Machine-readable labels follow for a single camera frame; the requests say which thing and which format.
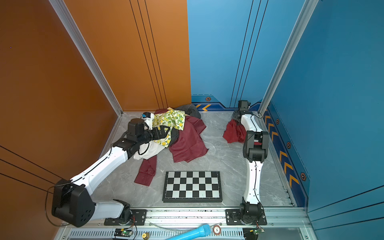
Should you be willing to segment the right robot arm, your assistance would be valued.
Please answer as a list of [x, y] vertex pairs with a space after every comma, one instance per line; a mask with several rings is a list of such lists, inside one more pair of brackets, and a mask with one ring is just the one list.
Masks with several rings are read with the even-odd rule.
[[232, 118], [245, 128], [243, 157], [247, 162], [246, 188], [240, 204], [240, 220], [243, 225], [267, 224], [264, 207], [260, 200], [261, 172], [268, 156], [269, 133], [257, 123], [260, 114], [250, 111], [251, 103], [240, 100]]

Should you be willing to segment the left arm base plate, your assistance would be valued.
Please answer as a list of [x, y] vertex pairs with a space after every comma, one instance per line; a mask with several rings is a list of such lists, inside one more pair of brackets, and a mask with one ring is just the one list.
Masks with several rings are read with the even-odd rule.
[[143, 226], [146, 221], [146, 216], [147, 210], [145, 209], [131, 210], [130, 218], [128, 220], [108, 218], [105, 219], [104, 226]]

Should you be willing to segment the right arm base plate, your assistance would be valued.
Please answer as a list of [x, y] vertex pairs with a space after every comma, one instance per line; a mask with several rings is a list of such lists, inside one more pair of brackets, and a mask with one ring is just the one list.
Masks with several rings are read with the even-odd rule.
[[261, 214], [259, 215], [244, 215], [241, 217], [239, 209], [226, 209], [226, 223], [228, 226], [236, 226], [236, 225], [244, 225], [244, 226], [266, 226], [267, 218], [265, 215], [265, 211], [261, 210]]

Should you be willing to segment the red shirt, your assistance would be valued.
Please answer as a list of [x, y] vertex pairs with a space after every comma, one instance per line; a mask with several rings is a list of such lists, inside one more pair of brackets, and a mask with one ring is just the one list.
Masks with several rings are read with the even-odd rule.
[[230, 143], [244, 143], [246, 140], [245, 127], [238, 121], [232, 119], [224, 131], [223, 138]]

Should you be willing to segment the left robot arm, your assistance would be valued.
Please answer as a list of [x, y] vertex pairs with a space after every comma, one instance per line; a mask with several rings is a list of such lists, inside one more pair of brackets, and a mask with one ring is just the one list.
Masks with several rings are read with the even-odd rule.
[[170, 132], [168, 126], [154, 127], [151, 118], [132, 119], [127, 131], [111, 145], [108, 153], [72, 179], [61, 179], [52, 186], [52, 216], [78, 228], [100, 219], [122, 226], [132, 225], [130, 204], [117, 199], [95, 202], [91, 195], [117, 167], [138, 153], [142, 145], [165, 139]]

